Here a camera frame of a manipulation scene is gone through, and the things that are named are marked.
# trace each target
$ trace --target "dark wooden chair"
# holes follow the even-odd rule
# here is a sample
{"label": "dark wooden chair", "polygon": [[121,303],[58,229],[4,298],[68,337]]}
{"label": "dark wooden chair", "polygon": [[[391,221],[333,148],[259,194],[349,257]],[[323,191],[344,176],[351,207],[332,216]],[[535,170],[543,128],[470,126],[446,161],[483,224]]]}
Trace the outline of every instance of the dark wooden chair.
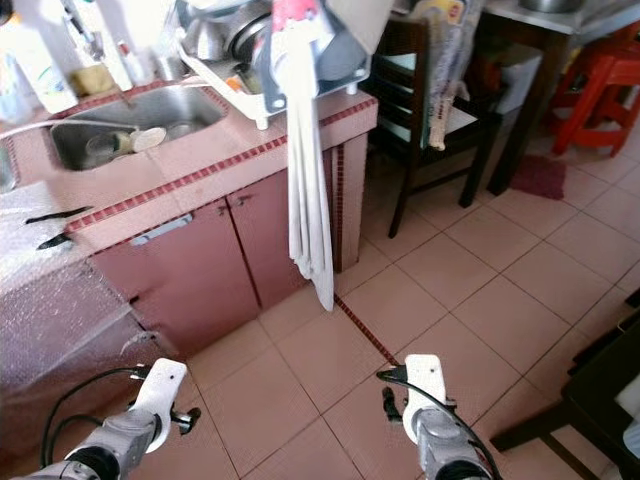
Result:
{"label": "dark wooden chair", "polygon": [[[394,61],[393,57],[400,55],[415,55],[415,63],[411,65],[414,68],[399,65]],[[378,127],[370,134],[371,143],[390,150],[390,153],[404,161],[406,166],[389,231],[391,238],[398,233],[407,201],[413,194],[467,175],[459,204],[464,208],[470,206],[500,129],[500,115],[479,111],[471,103],[456,98],[454,107],[471,115],[475,121],[447,134],[445,150],[439,151],[429,147],[428,68],[427,21],[392,17],[373,57],[371,76],[361,84],[363,90],[377,97],[380,102]],[[405,129],[404,132],[408,134],[398,134],[398,128],[389,128],[390,125]],[[426,184],[416,185],[416,173],[419,169],[475,147],[478,150],[469,167]]]}
{"label": "dark wooden chair", "polygon": [[607,455],[624,480],[640,479],[640,459],[623,441],[633,418],[616,402],[618,394],[640,375],[640,311],[635,311],[616,329],[575,359],[571,380],[562,390],[562,400],[519,425],[499,433],[491,443],[500,452],[536,438],[542,440],[580,477],[598,480],[579,459],[551,434],[572,425]]}

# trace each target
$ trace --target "pink tiled countertop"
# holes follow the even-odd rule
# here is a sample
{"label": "pink tiled countertop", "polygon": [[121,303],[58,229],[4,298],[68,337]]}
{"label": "pink tiled countertop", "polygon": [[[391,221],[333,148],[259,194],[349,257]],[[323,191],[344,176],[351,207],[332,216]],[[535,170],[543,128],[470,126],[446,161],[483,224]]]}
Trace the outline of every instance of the pink tiled countertop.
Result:
{"label": "pink tiled countertop", "polygon": [[[46,181],[58,203],[56,210],[94,207],[69,219],[67,232],[75,246],[49,261],[46,271],[86,258],[286,167],[285,114],[271,117],[269,128],[260,131],[215,90],[208,90],[224,113],[220,121],[93,170],[65,170],[48,129],[11,137],[18,188]],[[85,102],[79,108],[104,102]],[[336,92],[318,102],[323,150],[375,127],[377,101],[363,92]]]}

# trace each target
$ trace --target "floor mat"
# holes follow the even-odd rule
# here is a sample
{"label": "floor mat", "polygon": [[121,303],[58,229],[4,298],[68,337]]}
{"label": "floor mat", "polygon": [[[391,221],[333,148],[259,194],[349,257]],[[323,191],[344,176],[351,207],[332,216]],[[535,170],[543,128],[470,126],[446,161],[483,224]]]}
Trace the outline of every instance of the floor mat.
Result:
{"label": "floor mat", "polygon": [[566,175],[567,166],[562,162],[539,155],[525,155],[511,187],[539,197],[562,200]]}

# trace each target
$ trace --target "kitchen sink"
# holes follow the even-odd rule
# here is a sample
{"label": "kitchen sink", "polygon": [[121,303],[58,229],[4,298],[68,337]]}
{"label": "kitchen sink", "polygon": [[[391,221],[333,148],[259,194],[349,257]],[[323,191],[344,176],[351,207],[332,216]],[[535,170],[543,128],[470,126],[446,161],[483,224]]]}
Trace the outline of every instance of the kitchen sink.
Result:
{"label": "kitchen sink", "polygon": [[[223,116],[201,88],[174,85],[127,98],[131,106],[123,100],[116,100],[67,118],[138,125],[142,130],[164,127],[167,129],[165,142],[168,142],[213,125]],[[51,137],[66,169],[90,170],[108,163],[112,158],[88,155],[87,142],[96,135],[116,130],[112,127],[62,124],[51,129]]]}

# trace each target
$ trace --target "pink cabinet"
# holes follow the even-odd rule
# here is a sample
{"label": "pink cabinet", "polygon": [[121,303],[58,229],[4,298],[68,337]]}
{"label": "pink cabinet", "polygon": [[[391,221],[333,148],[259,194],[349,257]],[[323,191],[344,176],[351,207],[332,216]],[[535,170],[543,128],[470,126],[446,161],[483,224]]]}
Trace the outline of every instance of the pink cabinet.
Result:
{"label": "pink cabinet", "polygon": [[228,200],[260,304],[267,309],[305,284],[289,258],[287,171],[249,185]]}
{"label": "pink cabinet", "polygon": [[133,303],[148,330],[181,356],[257,317],[259,307],[225,199],[192,213],[186,226],[148,243],[117,245],[94,257]]}

